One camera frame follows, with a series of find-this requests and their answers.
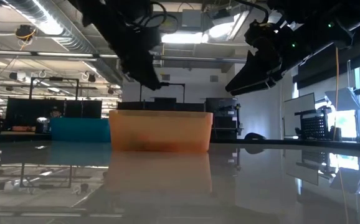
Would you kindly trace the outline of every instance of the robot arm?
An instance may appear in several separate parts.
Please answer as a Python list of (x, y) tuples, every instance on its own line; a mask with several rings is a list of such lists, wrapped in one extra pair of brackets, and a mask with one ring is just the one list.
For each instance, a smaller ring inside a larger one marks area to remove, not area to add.
[[(243, 0), (236, 0), (247, 5)], [(352, 30), (360, 26), (360, 0), (268, 0), (281, 12), (277, 24), (253, 21), (245, 34), (248, 44), (258, 49), (248, 53), (247, 63), (226, 86), (232, 95), (273, 87), (291, 68), (298, 66), (332, 43), (340, 49), (353, 43)], [(292, 30), (281, 23), (303, 24)]]

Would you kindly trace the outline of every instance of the orange plastic bin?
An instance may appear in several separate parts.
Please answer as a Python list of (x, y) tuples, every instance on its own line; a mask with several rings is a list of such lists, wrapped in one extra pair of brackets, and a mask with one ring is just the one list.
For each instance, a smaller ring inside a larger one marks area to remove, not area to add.
[(113, 150), (206, 152), (212, 113), (180, 111), (110, 111)]

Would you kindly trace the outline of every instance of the whiteboard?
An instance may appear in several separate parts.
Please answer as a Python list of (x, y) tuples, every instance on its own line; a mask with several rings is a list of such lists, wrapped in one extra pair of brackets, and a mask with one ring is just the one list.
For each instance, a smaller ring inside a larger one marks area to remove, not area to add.
[(295, 128), (300, 128), (300, 116), (295, 116), (296, 112), (315, 109), (314, 93), (284, 101), (285, 136), (296, 136)]

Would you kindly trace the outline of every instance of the glossy table surface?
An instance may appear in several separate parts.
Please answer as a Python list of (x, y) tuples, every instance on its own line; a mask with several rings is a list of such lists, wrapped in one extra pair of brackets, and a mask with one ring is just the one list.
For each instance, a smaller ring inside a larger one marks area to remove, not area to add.
[(0, 223), (360, 223), (360, 151), (1, 143)]

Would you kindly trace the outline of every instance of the blue plastic container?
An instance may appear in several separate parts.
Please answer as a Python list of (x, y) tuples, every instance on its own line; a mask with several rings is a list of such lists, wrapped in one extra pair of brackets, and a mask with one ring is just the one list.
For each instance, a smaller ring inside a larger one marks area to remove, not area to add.
[(50, 127), (53, 141), (111, 142), (108, 119), (53, 118)]

